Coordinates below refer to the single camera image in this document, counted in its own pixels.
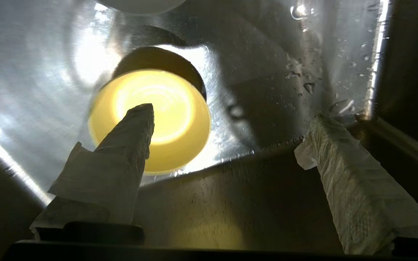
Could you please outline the right gripper tape-wrapped left finger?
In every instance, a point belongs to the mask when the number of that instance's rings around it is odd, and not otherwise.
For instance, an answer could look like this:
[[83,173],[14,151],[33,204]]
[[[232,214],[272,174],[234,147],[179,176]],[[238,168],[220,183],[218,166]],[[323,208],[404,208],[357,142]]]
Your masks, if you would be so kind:
[[94,151],[78,142],[48,192],[54,199],[30,226],[46,238],[74,221],[129,225],[154,131],[150,103],[129,109]]

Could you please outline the right gripper tape-wrapped right finger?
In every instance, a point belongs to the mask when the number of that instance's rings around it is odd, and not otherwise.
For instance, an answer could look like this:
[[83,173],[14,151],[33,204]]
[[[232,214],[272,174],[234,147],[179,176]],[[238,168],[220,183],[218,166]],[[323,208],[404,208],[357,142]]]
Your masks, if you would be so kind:
[[295,157],[317,168],[345,254],[418,254],[418,203],[340,122],[315,116]]

